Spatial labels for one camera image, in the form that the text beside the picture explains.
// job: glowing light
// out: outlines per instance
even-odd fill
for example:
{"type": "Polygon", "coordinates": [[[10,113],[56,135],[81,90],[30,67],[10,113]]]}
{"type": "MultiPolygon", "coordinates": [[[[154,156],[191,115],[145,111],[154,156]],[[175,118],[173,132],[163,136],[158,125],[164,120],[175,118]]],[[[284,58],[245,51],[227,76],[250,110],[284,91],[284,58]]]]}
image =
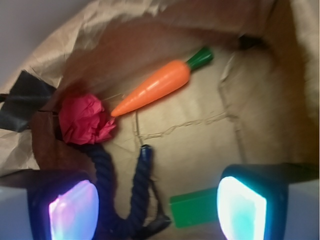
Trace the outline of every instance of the glowing light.
{"type": "Polygon", "coordinates": [[[84,180],[49,204],[52,240],[92,239],[99,212],[98,191],[84,180]]]}
{"type": "Polygon", "coordinates": [[[263,240],[267,200],[232,176],[217,190],[217,212],[228,240],[263,240]]]}

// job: crumpled brown paper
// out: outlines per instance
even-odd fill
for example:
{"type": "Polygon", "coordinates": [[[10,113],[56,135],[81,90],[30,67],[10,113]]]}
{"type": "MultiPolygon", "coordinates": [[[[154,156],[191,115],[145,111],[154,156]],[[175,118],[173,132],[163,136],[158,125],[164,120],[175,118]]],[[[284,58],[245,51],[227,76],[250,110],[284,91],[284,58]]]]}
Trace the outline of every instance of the crumpled brown paper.
{"type": "MultiPolygon", "coordinates": [[[[216,187],[229,164],[319,163],[319,86],[314,87],[319,56],[311,46],[319,28],[309,25],[312,34],[305,34],[304,24],[313,21],[308,12],[303,0],[96,0],[52,33],[17,73],[26,69],[58,87],[44,111],[58,111],[70,93],[87,92],[113,108],[163,64],[187,60],[210,46],[212,64],[195,71],[175,93],[119,117],[117,135],[104,145],[117,174],[119,215],[125,218],[130,209],[139,147],[149,144],[154,148],[152,179],[172,217],[171,196],[216,187]],[[243,34],[261,37],[265,46],[239,50],[243,34]]],[[[39,166],[74,167],[93,175],[89,159],[55,140],[53,116],[47,114],[35,116],[42,130],[34,130],[38,124],[31,127],[39,166]],[[46,138],[52,147],[44,146],[46,138]]],[[[2,163],[35,164],[30,132],[0,133],[0,141],[14,143],[4,149],[2,163]],[[20,154],[7,157],[14,151],[20,154]]],[[[151,196],[148,221],[155,206],[151,196]]],[[[186,229],[172,225],[152,239],[223,235],[215,222],[186,229]]]]}

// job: led light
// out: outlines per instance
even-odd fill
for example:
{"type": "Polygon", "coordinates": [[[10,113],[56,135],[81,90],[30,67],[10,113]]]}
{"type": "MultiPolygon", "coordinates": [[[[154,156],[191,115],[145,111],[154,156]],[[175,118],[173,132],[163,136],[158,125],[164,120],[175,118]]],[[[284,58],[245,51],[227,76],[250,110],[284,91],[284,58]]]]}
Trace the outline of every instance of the led light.
{"type": "Polygon", "coordinates": [[[267,200],[232,176],[217,190],[217,212],[228,240],[263,240],[267,200]]]}
{"type": "Polygon", "coordinates": [[[52,240],[92,239],[99,212],[98,191],[83,180],[49,204],[52,240]]]}

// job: crumpled red paper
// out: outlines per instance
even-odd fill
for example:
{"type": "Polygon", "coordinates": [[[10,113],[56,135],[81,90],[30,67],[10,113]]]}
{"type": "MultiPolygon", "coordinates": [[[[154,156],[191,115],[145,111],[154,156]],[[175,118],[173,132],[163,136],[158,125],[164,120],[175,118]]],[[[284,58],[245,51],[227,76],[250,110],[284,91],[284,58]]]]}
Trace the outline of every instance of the crumpled red paper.
{"type": "Polygon", "coordinates": [[[110,131],[116,127],[115,119],[92,94],[66,98],[59,112],[59,123],[64,142],[78,145],[109,140],[110,131]]]}

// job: green block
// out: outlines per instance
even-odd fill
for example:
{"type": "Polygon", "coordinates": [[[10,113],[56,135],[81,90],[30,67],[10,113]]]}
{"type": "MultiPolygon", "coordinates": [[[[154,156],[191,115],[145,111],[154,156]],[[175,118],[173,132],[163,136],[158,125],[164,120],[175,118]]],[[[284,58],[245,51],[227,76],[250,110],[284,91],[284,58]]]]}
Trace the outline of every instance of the green block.
{"type": "Polygon", "coordinates": [[[217,221],[217,187],[173,196],[170,207],[177,228],[217,221]]]}

